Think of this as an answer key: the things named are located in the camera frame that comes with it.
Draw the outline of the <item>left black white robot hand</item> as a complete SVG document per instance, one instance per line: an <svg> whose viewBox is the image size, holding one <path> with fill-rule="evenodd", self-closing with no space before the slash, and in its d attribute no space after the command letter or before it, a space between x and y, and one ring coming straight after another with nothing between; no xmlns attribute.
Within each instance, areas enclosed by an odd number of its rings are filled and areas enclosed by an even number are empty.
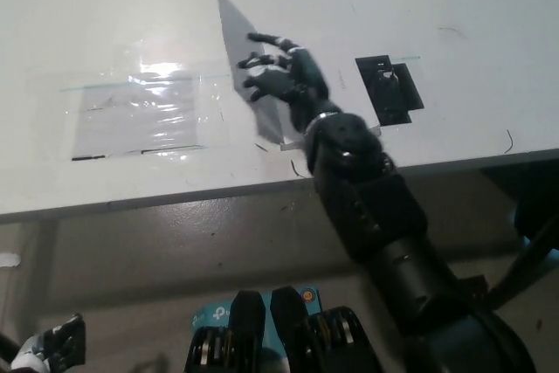
<svg viewBox="0 0 559 373"><path fill-rule="evenodd" d="M82 314L28 338L9 372L67 372L86 364L86 323Z"/></svg>

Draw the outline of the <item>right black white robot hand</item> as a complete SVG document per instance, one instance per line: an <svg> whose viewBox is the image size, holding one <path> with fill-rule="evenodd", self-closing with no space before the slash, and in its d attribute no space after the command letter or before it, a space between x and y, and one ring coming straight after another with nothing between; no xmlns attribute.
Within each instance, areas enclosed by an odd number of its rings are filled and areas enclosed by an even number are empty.
<svg viewBox="0 0 559 373"><path fill-rule="evenodd" d="M294 129L303 134L323 114L342 110L330 99L328 85L320 67L308 49L288 38L250 32L247 39L274 46L279 54L257 54L238 62L246 71L243 87L251 91L254 103L267 96L287 104Z"/></svg>

